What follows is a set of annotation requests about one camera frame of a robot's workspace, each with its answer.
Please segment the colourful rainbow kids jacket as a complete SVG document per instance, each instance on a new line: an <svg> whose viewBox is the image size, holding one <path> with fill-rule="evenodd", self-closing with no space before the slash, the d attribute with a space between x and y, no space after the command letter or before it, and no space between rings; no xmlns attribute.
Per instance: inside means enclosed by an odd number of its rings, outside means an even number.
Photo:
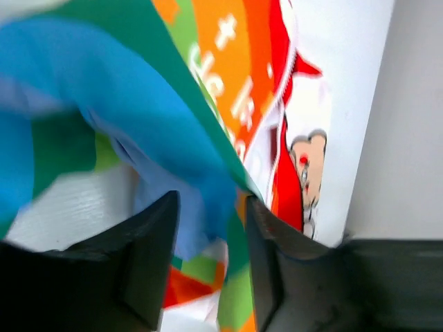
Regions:
<svg viewBox="0 0 443 332"><path fill-rule="evenodd" d="M335 246L331 85L374 76L391 1L2 1L1 243L66 250L179 195L170 331L260 331L257 198Z"/></svg>

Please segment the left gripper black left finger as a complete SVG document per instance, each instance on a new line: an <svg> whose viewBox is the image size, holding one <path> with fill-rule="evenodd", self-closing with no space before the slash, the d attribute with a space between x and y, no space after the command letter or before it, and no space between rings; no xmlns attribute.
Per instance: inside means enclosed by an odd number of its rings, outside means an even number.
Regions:
<svg viewBox="0 0 443 332"><path fill-rule="evenodd" d="M179 195L66 250L1 243L2 331L155 331L168 283Z"/></svg>

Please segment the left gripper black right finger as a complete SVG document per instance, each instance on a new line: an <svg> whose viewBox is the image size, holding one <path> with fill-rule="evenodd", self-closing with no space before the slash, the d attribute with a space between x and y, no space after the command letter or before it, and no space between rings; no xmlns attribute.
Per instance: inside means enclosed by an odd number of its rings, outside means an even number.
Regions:
<svg viewBox="0 0 443 332"><path fill-rule="evenodd" d="M441 331L442 242L352 239L329 248L246 201L260 331Z"/></svg>

